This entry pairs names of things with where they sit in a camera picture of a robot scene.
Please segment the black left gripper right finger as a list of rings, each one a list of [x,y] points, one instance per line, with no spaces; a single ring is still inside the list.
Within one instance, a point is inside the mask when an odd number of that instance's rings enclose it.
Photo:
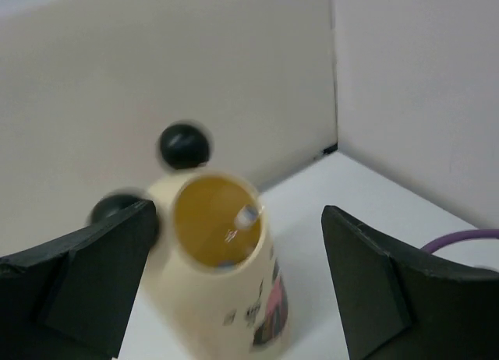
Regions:
[[[431,255],[337,206],[321,226],[350,358],[497,358],[497,272]]]

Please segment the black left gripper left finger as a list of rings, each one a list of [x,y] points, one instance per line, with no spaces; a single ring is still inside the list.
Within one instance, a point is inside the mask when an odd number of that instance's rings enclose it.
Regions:
[[[3,359],[119,356],[157,238],[153,202],[1,258]]]

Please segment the clear white cap bottle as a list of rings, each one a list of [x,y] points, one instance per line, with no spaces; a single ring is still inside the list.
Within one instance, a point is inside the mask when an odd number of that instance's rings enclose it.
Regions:
[[[262,209],[257,206],[252,204],[243,206],[232,221],[225,226],[224,242],[228,245],[234,245],[237,242],[247,240],[260,220],[261,214]]]

